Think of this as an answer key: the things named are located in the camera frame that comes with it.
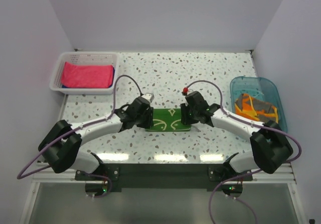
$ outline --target green mat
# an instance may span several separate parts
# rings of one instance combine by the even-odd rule
[[[153,114],[154,126],[146,131],[153,132],[179,132],[190,131],[190,125],[181,123],[180,108],[156,108]]]

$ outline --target white basket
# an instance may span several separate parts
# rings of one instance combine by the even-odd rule
[[[60,91],[65,94],[92,94],[105,95],[112,94],[115,80],[118,76],[119,54],[113,52],[65,52],[60,55],[54,72],[51,76],[50,89]],[[115,69],[115,76],[110,88],[62,88],[61,75],[65,62],[76,65],[112,65]]]

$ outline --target white enclosure wall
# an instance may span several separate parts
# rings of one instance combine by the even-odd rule
[[[293,163],[309,218],[321,221],[321,0],[283,0],[254,51],[260,76],[277,86],[288,129],[302,143]]]
[[[254,49],[282,0],[50,0],[85,50]]]
[[[0,0],[0,223],[18,223],[31,178],[21,168],[57,120],[49,89],[55,61],[71,45],[49,0]]]

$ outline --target pink towel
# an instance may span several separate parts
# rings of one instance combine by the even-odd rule
[[[113,66],[80,66],[65,62],[61,83],[71,88],[108,88],[113,81]]]

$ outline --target orange object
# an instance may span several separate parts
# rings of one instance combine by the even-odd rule
[[[278,123],[277,108],[269,102],[264,102],[243,93],[235,101],[236,114],[254,121]]]

